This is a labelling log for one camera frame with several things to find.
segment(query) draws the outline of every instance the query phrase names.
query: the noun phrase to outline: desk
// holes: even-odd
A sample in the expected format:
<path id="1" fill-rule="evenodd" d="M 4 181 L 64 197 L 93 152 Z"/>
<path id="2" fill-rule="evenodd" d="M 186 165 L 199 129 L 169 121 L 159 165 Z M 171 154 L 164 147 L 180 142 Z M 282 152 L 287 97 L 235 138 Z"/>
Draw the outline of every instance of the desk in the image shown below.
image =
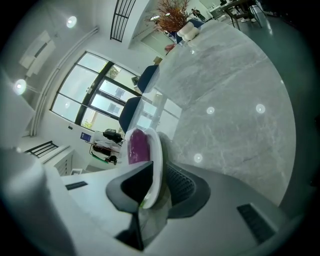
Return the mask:
<path id="1" fill-rule="evenodd" d="M 280 204 L 295 160 L 295 119 L 282 78 L 250 38 L 208 21 L 167 55 L 146 92 L 152 105 L 140 101 L 129 129 L 152 127 L 167 136 L 172 161 L 233 176 Z M 127 158 L 126 146 L 120 155 Z"/>

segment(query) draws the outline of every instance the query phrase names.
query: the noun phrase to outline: blue chair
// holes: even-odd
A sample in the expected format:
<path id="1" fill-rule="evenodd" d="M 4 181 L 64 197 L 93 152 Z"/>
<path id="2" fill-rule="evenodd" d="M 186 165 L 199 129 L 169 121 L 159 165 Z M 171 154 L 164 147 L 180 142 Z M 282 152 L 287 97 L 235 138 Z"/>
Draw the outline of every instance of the blue chair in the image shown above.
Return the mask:
<path id="1" fill-rule="evenodd" d="M 204 23 L 196 20 L 196 19 L 189 19 L 188 22 L 191 22 L 195 28 L 200 28 Z M 175 39 L 176 39 L 176 43 L 179 44 L 182 41 L 182 37 L 178 36 L 177 33 L 175 33 Z"/>
<path id="2" fill-rule="evenodd" d="M 152 66 L 148 66 L 145 71 L 143 71 L 140 79 L 138 80 L 138 88 L 140 89 L 140 91 L 142 93 L 145 92 L 146 87 L 148 85 L 148 83 L 150 82 L 153 74 L 155 73 L 155 71 L 157 70 L 159 65 L 152 65 Z"/>
<path id="3" fill-rule="evenodd" d="M 130 98 L 127 100 L 123 107 L 123 110 L 119 117 L 119 124 L 125 133 L 128 131 L 130 122 L 132 120 L 132 117 L 134 116 L 140 99 L 141 97 Z"/>

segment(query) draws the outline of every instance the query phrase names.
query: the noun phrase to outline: window frame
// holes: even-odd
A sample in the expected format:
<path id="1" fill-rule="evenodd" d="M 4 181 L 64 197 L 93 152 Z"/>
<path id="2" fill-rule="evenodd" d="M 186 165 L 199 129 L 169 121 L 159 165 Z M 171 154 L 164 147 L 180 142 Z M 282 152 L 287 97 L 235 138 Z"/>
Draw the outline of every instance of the window frame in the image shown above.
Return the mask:
<path id="1" fill-rule="evenodd" d="M 85 66 L 83 66 L 83 65 L 81 65 L 81 64 L 78 64 L 78 62 L 80 62 L 80 60 L 81 60 L 86 54 L 93 55 L 93 56 L 95 56 L 95 57 L 97 57 L 97 58 L 99 58 L 99 59 L 102 59 L 102 60 L 106 61 L 107 63 L 106 63 L 106 65 L 102 68 L 102 70 L 101 70 L 100 72 L 97 72 L 97 71 L 95 71 L 95 70 L 92 70 L 92 69 L 90 69 L 90 68 L 88 68 L 88 67 L 85 67 Z M 119 105 L 124 106 L 124 105 L 126 104 L 126 101 L 124 101 L 124 100 L 122 100 L 122 99 L 119 99 L 119 98 L 117 98 L 117 97 L 115 97 L 115 96 L 113 96 L 113 95 L 111 95 L 111 94 L 109 94 L 109 93 L 107 93 L 107 92 L 104 92 L 104 91 L 100 90 L 100 87 L 101 87 L 102 83 L 106 80 L 106 81 L 114 84 L 115 86 L 117 86 L 117 87 L 119 87 L 119 88 L 121 88 L 121 89 L 123 89 L 123 90 L 125 90 L 125 91 L 127 91 L 127 92 L 129 92 L 129 93 L 131 93 L 131 94 L 133 94 L 133 95 L 136 96 L 136 97 L 140 97 L 141 94 L 138 93 L 138 92 L 136 92 L 135 90 L 133 90 L 133 89 L 125 86 L 124 84 L 122 84 L 122 83 L 120 83 L 120 82 L 118 82 L 118 81 L 115 81 L 115 80 L 113 80 L 112 78 L 106 76 L 107 73 L 108 73 L 108 71 L 109 71 L 114 65 L 117 65 L 117 66 L 120 67 L 121 69 L 126 70 L 127 72 L 133 74 L 134 76 L 138 76 L 138 75 L 136 75 L 136 74 L 128 71 L 127 69 L 119 66 L 118 64 L 115 64 L 115 63 L 112 62 L 112 61 L 109 61 L 109 60 L 107 60 L 107 59 L 105 59 L 105 58 L 102 58 L 102 57 L 100 57 L 100 56 L 98 56 L 98 55 L 96 55 L 96 54 L 94 54 L 94 53 L 85 51 L 85 52 L 81 55 L 81 57 L 80 57 L 79 59 L 77 59 L 77 61 L 73 64 L 72 68 L 70 68 L 70 70 L 69 70 L 68 73 L 66 74 L 65 78 L 63 79 L 62 83 L 60 84 L 60 86 L 59 86 L 59 88 L 58 88 L 58 90 L 56 91 L 56 94 L 55 94 L 55 96 L 54 96 L 54 100 L 53 100 L 52 105 L 51 105 L 51 107 L 50 107 L 50 111 L 53 112 L 53 113 L 55 113 L 56 115 L 64 118 L 64 119 L 70 121 L 69 119 L 65 118 L 64 116 L 61 116 L 60 114 L 58 114 L 58 113 L 56 113 L 56 112 L 53 111 L 53 108 L 54 108 L 54 105 L 55 105 L 55 103 L 56 103 L 57 97 L 58 97 L 58 95 L 61 95 L 61 96 L 65 97 L 65 98 L 67 98 L 67 99 L 69 99 L 69 100 L 71 100 L 71 101 L 73 101 L 73 102 L 76 102 L 76 103 L 80 104 L 80 108 L 79 108 L 78 113 L 77 113 L 77 115 L 76 115 L 76 117 L 75 117 L 75 121 L 74 121 L 74 122 L 73 122 L 73 121 L 70 121 L 70 122 L 72 122 L 72 123 L 74 123 L 74 124 L 76 124 L 76 125 L 78 125 L 78 126 L 81 126 L 81 127 L 83 127 L 83 128 L 86 128 L 86 127 L 82 126 L 81 124 L 82 124 L 82 121 L 83 121 L 83 118 L 84 118 L 84 116 L 85 116 L 85 113 L 86 113 L 86 110 L 87 110 L 87 109 L 92 109 L 92 110 L 94 110 L 94 111 L 96 111 L 96 112 L 98 112 L 98 113 L 100 113 L 100 114 L 102 114 L 102 115 L 105 115 L 105 116 L 107 116 L 107 117 L 110 117 L 110 118 L 115 119 L 115 120 L 118 121 L 118 120 L 119 120 L 119 117 L 118 117 L 118 116 L 116 116 L 116 115 L 114 115 L 114 114 L 112 114 L 112 113 L 109 113 L 109 112 L 107 112 L 107 111 L 104 111 L 104 110 L 102 110 L 102 109 L 100 109 L 100 108 L 95 107 L 95 106 L 92 105 L 92 102 L 93 102 L 93 100 L 94 100 L 94 98 L 95 98 L 95 96 L 96 96 L 97 94 L 100 95 L 100 96 L 102 96 L 102 97 L 104 97 L 104 98 L 106 98 L 106 99 L 109 99 L 110 101 L 112 101 L 112 102 L 114 102 L 114 103 L 117 103 L 117 104 L 119 104 Z M 85 70 L 88 70 L 88 71 L 90 71 L 90 72 L 93 72 L 93 73 L 97 74 L 97 76 L 96 76 L 96 78 L 94 79 L 94 81 L 92 82 L 92 84 L 89 84 L 89 85 L 88 85 L 88 88 L 91 88 L 91 89 L 92 89 L 91 92 L 90 92 L 90 93 L 86 93 L 86 95 L 84 96 L 82 102 L 79 102 L 79 101 L 77 101 L 77 100 L 75 100 L 75 99 L 72 99 L 71 97 L 66 96 L 65 94 L 63 94 L 63 93 L 60 92 L 61 89 L 62 89 L 62 87 L 64 86 L 66 80 L 68 79 L 69 75 L 72 73 L 72 71 L 74 70 L 74 68 L 75 68 L 76 66 L 81 67 L 81 68 L 83 68 L 83 69 L 85 69 Z"/>

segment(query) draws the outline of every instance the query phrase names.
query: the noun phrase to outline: blue sign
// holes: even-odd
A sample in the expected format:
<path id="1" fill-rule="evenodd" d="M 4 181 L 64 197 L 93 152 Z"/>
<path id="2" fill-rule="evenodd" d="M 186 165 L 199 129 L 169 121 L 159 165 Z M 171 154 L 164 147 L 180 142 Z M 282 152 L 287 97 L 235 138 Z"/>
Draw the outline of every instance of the blue sign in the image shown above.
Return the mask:
<path id="1" fill-rule="evenodd" d="M 80 136 L 80 139 L 82 139 L 82 140 L 84 140 L 84 141 L 86 141 L 86 142 L 90 142 L 91 135 L 82 132 L 82 133 L 81 133 L 81 136 Z"/>

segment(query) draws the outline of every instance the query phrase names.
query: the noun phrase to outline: white cabinet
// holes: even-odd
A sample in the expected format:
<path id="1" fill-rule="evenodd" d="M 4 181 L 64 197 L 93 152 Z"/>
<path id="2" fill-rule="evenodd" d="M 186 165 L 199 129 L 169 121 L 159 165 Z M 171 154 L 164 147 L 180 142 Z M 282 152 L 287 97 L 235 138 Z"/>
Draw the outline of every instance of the white cabinet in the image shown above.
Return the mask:
<path id="1" fill-rule="evenodd" d="M 73 154 L 72 147 L 60 146 L 39 158 L 39 160 L 45 166 L 55 167 L 60 176 L 67 176 L 71 174 Z"/>

